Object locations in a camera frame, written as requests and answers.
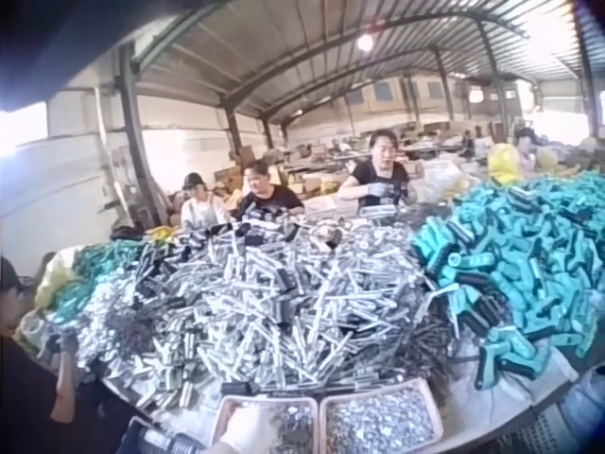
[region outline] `pile of teal tools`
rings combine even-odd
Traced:
[[[485,183],[449,219],[429,218],[414,239],[427,276],[447,288],[456,329],[481,339],[475,387],[498,372],[535,379],[551,347],[584,357],[598,330],[605,275],[605,179]]]

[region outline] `person in white shirt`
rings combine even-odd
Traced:
[[[208,191],[204,180],[198,173],[193,172],[187,175],[182,189],[190,197],[181,209],[181,227],[183,229],[210,229],[230,221],[223,201]]]

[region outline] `curved metal roof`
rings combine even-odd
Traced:
[[[436,50],[448,74],[489,79],[479,23],[499,72],[579,76],[567,0],[233,0],[183,16],[158,37],[163,51],[138,61],[138,87],[284,122],[373,80],[438,71]],[[367,53],[355,43],[364,33],[374,39]]]

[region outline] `plastic crate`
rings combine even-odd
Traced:
[[[242,397],[238,395],[226,395],[220,401],[218,415],[216,416],[215,429],[212,437],[212,444],[218,443],[220,437],[227,430],[227,424],[233,412],[243,404],[267,405],[274,406],[305,406],[311,409],[313,415],[313,454],[320,452],[320,428],[318,424],[319,410],[317,402],[310,397],[293,397],[289,399],[281,398],[263,398],[263,397]]]
[[[191,437],[181,433],[168,435],[135,416],[115,454],[201,454],[205,449]]]
[[[429,414],[429,417],[431,420],[431,424],[433,426],[434,436],[432,439],[430,439],[420,445],[415,445],[412,448],[407,449],[407,450],[402,449],[399,452],[403,453],[403,452],[415,451],[421,447],[432,445],[432,444],[436,443],[437,441],[439,441],[441,439],[441,437],[443,436],[443,423],[441,421],[441,415],[437,408],[437,404],[435,403],[435,398],[433,397],[433,393],[430,391],[428,384],[426,383],[426,380],[424,380],[423,378],[414,378],[412,380],[409,380],[405,383],[401,383],[399,385],[388,386],[388,387],[381,388],[376,391],[370,391],[368,393],[338,395],[338,396],[328,397],[328,398],[324,399],[323,401],[321,401],[321,405],[320,405],[320,453],[321,454],[328,453],[328,451],[327,451],[327,439],[328,439],[327,411],[328,411],[328,407],[330,407],[331,405],[333,405],[335,403],[362,400],[364,398],[368,398],[370,396],[374,396],[374,395],[378,395],[378,394],[398,393],[399,391],[404,390],[406,388],[414,388],[423,395],[423,400],[426,405],[426,409],[428,411],[428,414]]]

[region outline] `ceiling light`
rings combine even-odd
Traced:
[[[374,38],[367,33],[357,38],[357,47],[363,52],[370,52],[374,47]]]

